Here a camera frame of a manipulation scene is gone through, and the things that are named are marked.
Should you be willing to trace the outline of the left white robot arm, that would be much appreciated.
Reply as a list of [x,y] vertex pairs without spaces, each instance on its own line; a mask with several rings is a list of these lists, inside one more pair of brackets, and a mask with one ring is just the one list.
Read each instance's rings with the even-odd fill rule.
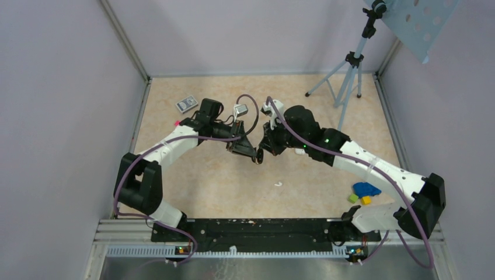
[[204,141],[226,143],[227,151],[255,158],[256,148],[247,139],[240,116],[247,114],[245,104],[236,103],[228,124],[219,119],[224,106],[221,102],[205,98],[192,117],[185,118],[163,140],[137,155],[125,154],[120,162],[114,204],[123,204],[140,212],[147,219],[165,226],[165,234],[173,241],[180,241],[187,234],[183,222],[186,214],[166,202],[162,175],[179,157]]

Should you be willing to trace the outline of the black round charging case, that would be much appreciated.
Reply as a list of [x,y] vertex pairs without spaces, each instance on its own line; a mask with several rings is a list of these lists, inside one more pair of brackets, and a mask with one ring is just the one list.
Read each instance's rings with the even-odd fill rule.
[[264,150],[262,148],[257,149],[256,155],[253,158],[253,162],[257,165],[262,164],[264,161]]

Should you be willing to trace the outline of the white charging case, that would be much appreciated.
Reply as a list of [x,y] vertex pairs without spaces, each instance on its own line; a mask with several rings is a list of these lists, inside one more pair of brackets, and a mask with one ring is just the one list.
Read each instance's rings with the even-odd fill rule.
[[294,149],[295,153],[297,155],[304,155],[306,154],[305,150],[304,149]]

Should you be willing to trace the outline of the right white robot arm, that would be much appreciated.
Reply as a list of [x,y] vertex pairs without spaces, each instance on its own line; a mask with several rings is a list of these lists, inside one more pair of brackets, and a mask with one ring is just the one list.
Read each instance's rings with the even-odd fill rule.
[[270,117],[263,126],[261,149],[274,156],[286,149],[302,149],[312,160],[350,172],[394,202],[378,206],[354,206],[342,215],[342,232],[358,240],[375,230],[401,230],[417,239],[430,237],[446,206],[444,179],[422,176],[397,167],[366,151],[334,128],[322,128],[310,110],[297,105],[284,109],[274,100],[262,105]]

